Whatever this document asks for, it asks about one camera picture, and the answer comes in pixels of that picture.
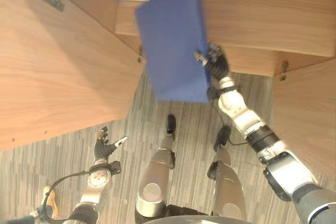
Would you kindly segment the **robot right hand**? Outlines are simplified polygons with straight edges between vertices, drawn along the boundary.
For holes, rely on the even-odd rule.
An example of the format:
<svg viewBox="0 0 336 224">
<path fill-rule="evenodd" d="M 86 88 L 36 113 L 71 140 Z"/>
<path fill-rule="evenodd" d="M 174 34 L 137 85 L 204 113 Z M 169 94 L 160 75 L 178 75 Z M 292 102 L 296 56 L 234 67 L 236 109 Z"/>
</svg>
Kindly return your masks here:
<svg viewBox="0 0 336 224">
<path fill-rule="evenodd" d="M 208 43 L 206 54 L 197 50 L 194 51 L 194 57 L 214 79 L 219 81 L 228 76 L 229 64 L 221 46 Z"/>
</svg>

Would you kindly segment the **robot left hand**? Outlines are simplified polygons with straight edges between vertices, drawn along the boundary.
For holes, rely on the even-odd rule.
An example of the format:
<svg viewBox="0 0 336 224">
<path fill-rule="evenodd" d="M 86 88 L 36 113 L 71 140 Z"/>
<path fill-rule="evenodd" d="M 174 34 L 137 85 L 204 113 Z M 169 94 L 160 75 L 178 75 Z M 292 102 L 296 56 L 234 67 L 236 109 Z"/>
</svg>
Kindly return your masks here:
<svg viewBox="0 0 336 224">
<path fill-rule="evenodd" d="M 97 140 L 94 147 L 94 160 L 106 160 L 108 161 L 109 156 L 121 146 L 127 139 L 127 136 L 122 137 L 114 143 L 109 144 L 108 136 L 108 127 L 102 127 L 97 134 Z"/>
</svg>

